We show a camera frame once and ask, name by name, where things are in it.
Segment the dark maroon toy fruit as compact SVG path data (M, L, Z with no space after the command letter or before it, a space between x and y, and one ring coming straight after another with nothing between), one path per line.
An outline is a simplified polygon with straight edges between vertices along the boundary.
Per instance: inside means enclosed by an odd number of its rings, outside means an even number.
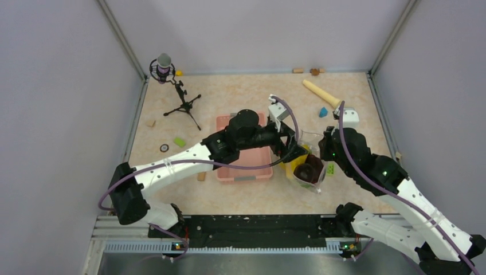
M322 160L313 154L309 154L305 160L305 163L309 164L313 168L313 178L318 180L324 168Z

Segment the clear zip top bag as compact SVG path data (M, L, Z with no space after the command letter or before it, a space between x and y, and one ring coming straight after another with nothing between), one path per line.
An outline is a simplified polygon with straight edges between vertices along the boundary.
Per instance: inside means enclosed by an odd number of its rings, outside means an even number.
M309 154L313 154L320 158L320 150L319 150L319 145L318 142L321 141L323 138L322 134L319 133L312 133L312 132L306 132L301 130L300 131L300 139L299 139L299 145L308 145L309 146ZM309 191L312 191L313 193L320 194L322 192L320 185L323 183L326 173L327 173L327 162L322 160L324 164L324 168L322 170L322 173L320 174L318 180L315 178L313 179L313 183L307 183L302 180L299 180L293 175L293 179L288 179L291 183L298 184L300 187L305 188Z

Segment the dark purple toy fruit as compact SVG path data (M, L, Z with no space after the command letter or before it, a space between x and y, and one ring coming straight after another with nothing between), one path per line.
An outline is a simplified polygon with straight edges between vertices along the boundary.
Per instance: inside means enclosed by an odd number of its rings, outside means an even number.
M315 169L308 163L303 163L294 169L294 176L307 183L313 183Z

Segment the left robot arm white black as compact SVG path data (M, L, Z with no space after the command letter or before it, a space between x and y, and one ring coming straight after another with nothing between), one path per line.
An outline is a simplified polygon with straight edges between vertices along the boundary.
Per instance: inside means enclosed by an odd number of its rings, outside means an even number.
M104 197L110 197L113 212L121 225L141 221L148 214L157 213L148 202L152 192L200 172L222 167L250 170L238 166L241 151L270 147L278 160L257 170L289 162L304 155L298 144L299 129L296 116L289 108L269 111L269 121L262 127L253 110L239 111L223 130L215 132L191 148L150 163L143 168L131 167L127 162L117 166Z

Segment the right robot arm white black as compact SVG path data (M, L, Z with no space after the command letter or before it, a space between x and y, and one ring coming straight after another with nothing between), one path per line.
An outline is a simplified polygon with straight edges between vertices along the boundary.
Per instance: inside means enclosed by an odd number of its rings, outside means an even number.
M320 157L335 162L361 188L389 204L408 227L392 223L348 202L336 210L336 230L364 235L399 251L425 274L478 274L473 259L485 250L485 238L468 234L447 219L418 190L392 158L373 154L353 128L328 127L319 142Z

